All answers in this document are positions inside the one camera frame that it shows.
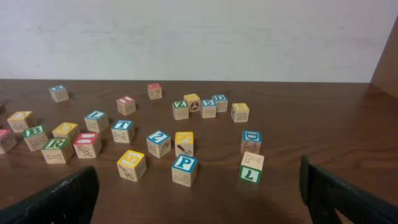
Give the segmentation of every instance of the wood grain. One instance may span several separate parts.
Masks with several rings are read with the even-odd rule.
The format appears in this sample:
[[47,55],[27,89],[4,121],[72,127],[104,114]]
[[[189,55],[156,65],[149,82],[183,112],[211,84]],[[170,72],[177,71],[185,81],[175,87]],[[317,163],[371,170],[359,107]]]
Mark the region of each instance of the wood grain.
[[380,56],[371,83],[398,98],[398,17]]
[[[15,111],[34,111],[47,134],[62,122],[86,131],[84,115],[108,113],[110,125],[132,119],[130,144],[101,133],[97,159],[73,156],[67,165],[48,165],[39,152],[19,144],[0,156],[0,208],[16,203],[87,165],[98,172],[100,191],[92,223],[311,223],[299,192],[300,156],[394,204],[398,204],[398,101],[368,84],[160,82],[162,99],[150,100],[147,84],[133,81],[0,80],[0,128]],[[63,84],[70,100],[52,101],[48,87]],[[172,102],[184,94],[202,99],[226,94],[227,113],[202,119],[199,112],[176,121]],[[115,99],[136,99],[137,111],[123,116]],[[247,123],[234,123],[232,103],[250,107]],[[146,136],[161,129],[171,136],[193,131],[198,176],[192,187],[171,179],[174,150],[158,159]],[[262,132],[265,156],[259,185],[238,179],[242,130]],[[147,171],[135,183],[120,178],[117,160],[127,150],[143,152]]]

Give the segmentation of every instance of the wood surface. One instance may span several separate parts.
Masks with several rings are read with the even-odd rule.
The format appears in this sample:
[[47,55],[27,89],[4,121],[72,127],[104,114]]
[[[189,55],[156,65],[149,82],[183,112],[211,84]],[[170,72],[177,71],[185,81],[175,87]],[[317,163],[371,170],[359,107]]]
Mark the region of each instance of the wood surface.
[[398,17],[374,71],[371,83],[398,98]]
[[[150,100],[147,84],[133,81],[0,80],[0,128],[15,111],[32,110],[48,136],[62,122],[87,131],[84,116],[105,111],[110,125],[100,135],[97,159],[48,165],[40,151],[31,152],[17,134],[18,145],[0,155],[0,209],[93,165],[100,190],[92,223],[311,223],[300,198],[302,154],[310,162],[398,205],[398,101],[364,83],[159,82],[162,99]],[[49,87],[62,84],[68,101],[55,103]],[[202,119],[174,120],[172,102],[197,93],[210,99],[228,97],[228,112]],[[115,100],[136,99],[137,111],[118,112]],[[234,123],[231,103],[250,107],[247,123]],[[136,135],[130,144],[115,143],[111,127],[132,119]],[[146,137],[163,130],[193,131],[198,175],[192,187],[172,182],[174,149],[158,159],[148,152]],[[262,133],[265,156],[259,185],[239,180],[242,131]],[[139,182],[120,178],[116,162],[132,149],[146,155],[147,171]]]

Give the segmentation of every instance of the green block face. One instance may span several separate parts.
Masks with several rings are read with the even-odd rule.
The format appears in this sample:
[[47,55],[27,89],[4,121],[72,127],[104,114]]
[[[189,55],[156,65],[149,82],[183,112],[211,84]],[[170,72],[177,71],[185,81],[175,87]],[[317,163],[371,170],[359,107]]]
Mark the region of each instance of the green block face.
[[63,149],[68,143],[67,138],[57,138],[57,139],[50,139],[45,145],[43,146],[42,150],[44,149]]
[[251,183],[258,184],[261,178],[261,170],[253,169],[248,166],[241,166],[239,178]]
[[188,103],[185,101],[176,101],[176,102],[173,102],[173,104],[174,104],[175,108],[188,107]]
[[29,138],[32,136],[35,136],[37,134],[41,134],[44,133],[45,129],[44,129],[44,125],[39,125],[33,128],[28,128],[24,130],[24,138]]

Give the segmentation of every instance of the letter block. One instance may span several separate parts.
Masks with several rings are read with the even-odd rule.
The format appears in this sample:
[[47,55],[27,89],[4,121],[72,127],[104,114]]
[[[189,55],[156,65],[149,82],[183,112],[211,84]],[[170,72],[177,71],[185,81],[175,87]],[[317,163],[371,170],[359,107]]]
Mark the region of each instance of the letter block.
[[25,129],[24,139],[27,146],[32,152],[42,149],[45,143],[49,141],[47,135],[45,134],[43,124],[33,128]]
[[261,132],[243,130],[242,141],[241,141],[241,154],[244,154],[244,152],[259,154],[260,147],[261,147]]
[[193,132],[175,133],[175,156],[184,154],[193,156]]
[[50,139],[42,148],[47,164],[66,164],[73,155],[72,145],[67,138]]
[[162,97],[162,86],[159,83],[148,85],[149,99],[156,100]]
[[0,129],[0,154],[5,154],[17,144],[10,129]]
[[226,95],[213,95],[213,100],[217,104],[217,113],[226,112],[228,109],[228,98]]
[[56,103],[69,99],[67,89],[63,85],[50,87],[49,90],[52,99]]
[[67,138],[70,144],[75,142],[77,136],[80,134],[77,124],[64,122],[52,131],[55,138]]
[[131,120],[118,120],[112,128],[115,142],[130,143],[134,137],[134,123]]
[[100,133],[109,126],[108,117],[105,112],[94,110],[85,116],[87,129]]
[[188,119],[189,109],[186,101],[173,102],[173,116],[176,120]]
[[158,130],[147,137],[148,151],[155,157],[162,157],[172,150],[170,136]]
[[118,170],[122,178],[137,182],[147,170],[145,155],[133,150],[127,150],[118,160]]
[[214,100],[202,100],[200,114],[202,118],[215,118],[217,105]]
[[172,166],[172,180],[175,183],[191,187],[198,174],[198,159],[180,154]]
[[101,140],[98,133],[81,133],[73,143],[79,159],[97,158],[101,150]]
[[184,100],[188,103],[189,112],[200,110],[200,97],[196,93],[184,95]]
[[25,129],[36,126],[36,119],[31,111],[18,111],[7,119],[15,133],[22,133]]
[[239,171],[239,178],[251,183],[258,184],[261,178],[264,156],[251,152],[245,152]]
[[233,103],[231,116],[234,122],[247,122],[249,120],[249,107],[245,103]]
[[130,96],[124,96],[116,100],[116,104],[118,106],[118,111],[124,116],[129,115],[137,110],[136,101]]

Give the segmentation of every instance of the white wall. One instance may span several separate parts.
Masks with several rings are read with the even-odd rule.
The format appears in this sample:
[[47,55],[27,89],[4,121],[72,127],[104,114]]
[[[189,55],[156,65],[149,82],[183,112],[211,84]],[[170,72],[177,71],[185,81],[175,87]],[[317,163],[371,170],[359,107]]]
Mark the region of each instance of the white wall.
[[397,0],[0,0],[0,78],[368,82]]

